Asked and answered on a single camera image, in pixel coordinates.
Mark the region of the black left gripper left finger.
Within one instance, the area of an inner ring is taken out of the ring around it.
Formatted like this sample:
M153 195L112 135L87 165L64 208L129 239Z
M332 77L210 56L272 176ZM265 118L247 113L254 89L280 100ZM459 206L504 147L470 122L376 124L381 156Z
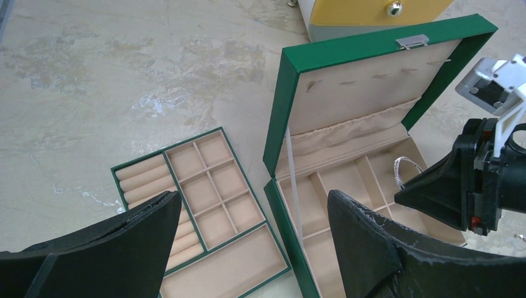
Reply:
M182 210L165 191L109 219L1 253L2 297L157 297Z

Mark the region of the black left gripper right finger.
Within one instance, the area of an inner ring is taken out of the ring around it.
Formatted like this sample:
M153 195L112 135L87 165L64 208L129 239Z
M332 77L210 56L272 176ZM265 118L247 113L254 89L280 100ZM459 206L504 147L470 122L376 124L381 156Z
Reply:
M428 237L347 194L328 194L347 297L524 297L525 259Z

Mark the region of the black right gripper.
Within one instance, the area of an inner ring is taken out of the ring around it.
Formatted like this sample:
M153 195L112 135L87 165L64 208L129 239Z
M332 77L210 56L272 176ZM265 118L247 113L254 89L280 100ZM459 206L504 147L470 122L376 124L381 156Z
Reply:
M395 203L483 236L497 230L503 210L525 213L525 147L510 135L494 157L496 122L469 119L452 154L426 170L406 156L395 159ZM419 171L407 182L400 174L403 162Z

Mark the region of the green jewelry tray insert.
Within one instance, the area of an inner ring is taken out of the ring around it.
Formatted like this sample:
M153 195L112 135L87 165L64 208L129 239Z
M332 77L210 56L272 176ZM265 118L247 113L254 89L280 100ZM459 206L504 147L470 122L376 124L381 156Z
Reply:
M164 191L181 195L160 297L246 297L290 270L223 128L111 172L127 210Z

